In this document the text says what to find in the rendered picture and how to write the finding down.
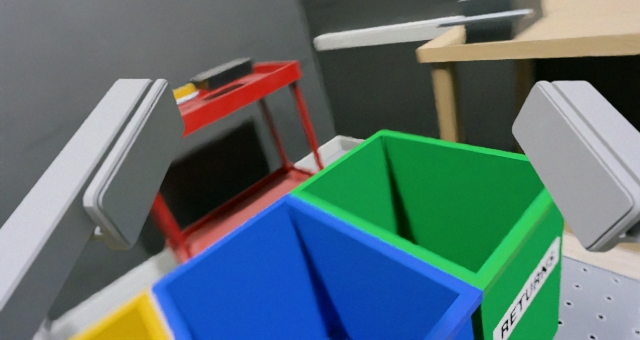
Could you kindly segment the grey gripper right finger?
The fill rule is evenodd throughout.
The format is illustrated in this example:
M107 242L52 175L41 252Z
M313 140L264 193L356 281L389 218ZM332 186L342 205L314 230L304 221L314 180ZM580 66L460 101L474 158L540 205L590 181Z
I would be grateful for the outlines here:
M640 244L640 133L588 82L537 82L512 132L586 251Z

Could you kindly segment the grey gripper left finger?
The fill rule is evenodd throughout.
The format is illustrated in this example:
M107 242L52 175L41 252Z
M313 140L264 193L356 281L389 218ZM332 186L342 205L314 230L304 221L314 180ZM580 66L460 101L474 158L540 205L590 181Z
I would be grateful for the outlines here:
M116 81L0 230L0 340L33 340L88 240L133 247L184 131L167 80Z

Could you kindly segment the green returns bin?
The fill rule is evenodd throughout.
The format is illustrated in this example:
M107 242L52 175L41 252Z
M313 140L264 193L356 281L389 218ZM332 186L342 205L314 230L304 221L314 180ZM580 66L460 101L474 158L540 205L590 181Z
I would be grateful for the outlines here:
M526 155L383 129L291 191L483 289L474 340L557 334L567 222Z

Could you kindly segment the yellow bin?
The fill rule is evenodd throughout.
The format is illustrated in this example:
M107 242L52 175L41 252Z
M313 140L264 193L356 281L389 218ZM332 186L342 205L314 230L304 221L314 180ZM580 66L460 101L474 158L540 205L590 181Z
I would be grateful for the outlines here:
M178 340L149 284L66 340Z

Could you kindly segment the grey flat base plate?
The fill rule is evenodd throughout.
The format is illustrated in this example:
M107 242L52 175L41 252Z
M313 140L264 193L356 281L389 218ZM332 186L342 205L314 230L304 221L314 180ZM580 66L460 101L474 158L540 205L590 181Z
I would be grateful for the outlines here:
M564 255L553 340L640 340L640 281Z

